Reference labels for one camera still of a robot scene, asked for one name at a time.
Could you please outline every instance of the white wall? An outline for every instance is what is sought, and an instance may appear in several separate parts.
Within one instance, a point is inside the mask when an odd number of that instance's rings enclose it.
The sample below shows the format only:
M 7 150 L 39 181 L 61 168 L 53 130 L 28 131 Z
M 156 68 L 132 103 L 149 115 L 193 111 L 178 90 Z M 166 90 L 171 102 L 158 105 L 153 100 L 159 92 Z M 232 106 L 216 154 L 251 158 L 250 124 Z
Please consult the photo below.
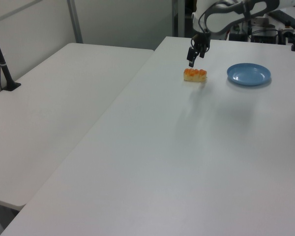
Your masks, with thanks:
M 155 50 L 172 36 L 172 0 L 75 0 L 84 43 Z
M 66 0 L 43 0 L 0 21 L 0 47 L 13 80 L 71 42 L 75 37 Z

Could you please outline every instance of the blue plate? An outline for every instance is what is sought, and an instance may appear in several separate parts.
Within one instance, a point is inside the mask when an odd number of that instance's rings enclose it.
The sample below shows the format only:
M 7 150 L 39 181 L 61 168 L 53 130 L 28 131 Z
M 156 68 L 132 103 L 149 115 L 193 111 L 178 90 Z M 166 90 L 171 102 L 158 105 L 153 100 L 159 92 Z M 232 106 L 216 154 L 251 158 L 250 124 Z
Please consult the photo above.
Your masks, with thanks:
M 271 72 L 264 66 L 241 63 L 228 68 L 228 79 L 236 84 L 244 86 L 263 85 L 270 81 Z

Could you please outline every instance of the orange topping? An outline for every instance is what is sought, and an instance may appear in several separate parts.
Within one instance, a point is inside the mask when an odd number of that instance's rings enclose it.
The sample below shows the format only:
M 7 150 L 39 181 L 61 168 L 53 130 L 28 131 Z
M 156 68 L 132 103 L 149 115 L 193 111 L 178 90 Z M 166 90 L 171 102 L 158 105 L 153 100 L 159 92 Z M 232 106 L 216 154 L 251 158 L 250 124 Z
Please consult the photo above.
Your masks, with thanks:
M 194 76 L 194 75 L 206 75 L 207 72 L 205 70 L 198 70 L 198 69 L 185 69 L 184 74 L 189 75 L 189 76 Z

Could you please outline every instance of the bread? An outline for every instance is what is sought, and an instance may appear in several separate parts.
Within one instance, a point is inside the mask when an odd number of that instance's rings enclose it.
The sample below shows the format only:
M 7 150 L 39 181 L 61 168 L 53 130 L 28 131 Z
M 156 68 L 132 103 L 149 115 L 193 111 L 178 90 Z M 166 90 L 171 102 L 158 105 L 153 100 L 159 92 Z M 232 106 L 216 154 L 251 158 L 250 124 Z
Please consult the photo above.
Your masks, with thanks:
M 183 79 L 191 82 L 205 82 L 207 79 L 207 72 L 205 70 L 185 69 Z

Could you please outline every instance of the white table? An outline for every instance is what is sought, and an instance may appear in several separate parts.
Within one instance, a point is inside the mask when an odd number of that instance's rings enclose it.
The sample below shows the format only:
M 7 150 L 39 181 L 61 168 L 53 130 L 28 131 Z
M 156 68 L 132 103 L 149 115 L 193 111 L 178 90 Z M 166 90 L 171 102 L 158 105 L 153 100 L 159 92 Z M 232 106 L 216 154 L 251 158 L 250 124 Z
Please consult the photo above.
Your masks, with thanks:
M 0 92 L 0 204 L 20 210 L 152 53 L 69 44 Z
M 212 41 L 199 85 L 189 44 L 162 42 L 2 236 L 295 236 L 295 53 Z M 272 83 L 230 83 L 239 62 Z

